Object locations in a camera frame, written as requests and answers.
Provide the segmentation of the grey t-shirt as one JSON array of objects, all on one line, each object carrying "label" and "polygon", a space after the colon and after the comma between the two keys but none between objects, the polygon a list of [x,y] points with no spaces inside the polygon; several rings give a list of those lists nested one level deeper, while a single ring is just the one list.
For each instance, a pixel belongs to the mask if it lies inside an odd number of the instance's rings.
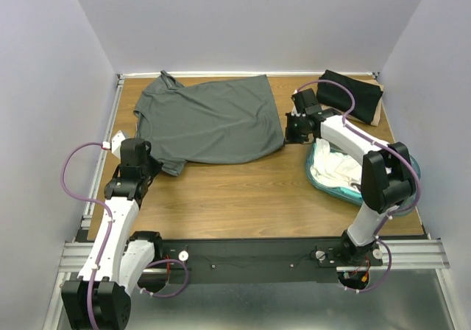
[{"label": "grey t-shirt", "polygon": [[284,144],[265,75],[185,86],[165,71],[135,105],[136,136],[149,141],[163,171],[178,176],[186,163],[244,164]]}]

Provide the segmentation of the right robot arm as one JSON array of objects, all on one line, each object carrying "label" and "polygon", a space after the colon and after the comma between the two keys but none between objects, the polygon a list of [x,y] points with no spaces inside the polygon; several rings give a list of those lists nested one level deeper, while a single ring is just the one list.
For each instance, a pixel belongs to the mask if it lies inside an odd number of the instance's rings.
[{"label": "right robot arm", "polygon": [[336,257],[348,265],[368,254],[379,230],[395,214],[415,208],[419,176],[406,145],[381,141],[348,122],[335,109],[323,109],[311,88],[297,91],[287,113],[285,141],[304,143],[309,136],[334,144],[361,165],[362,204],[354,222],[343,232]]}]

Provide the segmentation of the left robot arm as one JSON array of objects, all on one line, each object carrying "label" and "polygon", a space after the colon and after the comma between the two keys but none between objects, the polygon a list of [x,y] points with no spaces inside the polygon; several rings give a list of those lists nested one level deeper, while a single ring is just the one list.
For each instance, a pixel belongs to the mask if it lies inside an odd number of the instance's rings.
[{"label": "left robot arm", "polygon": [[131,293],[145,267],[162,262],[158,232],[130,229],[162,164],[151,155],[152,145],[119,131],[100,144],[120,163],[104,188],[99,232],[76,279],[66,281],[61,297],[73,329],[125,329]]}]

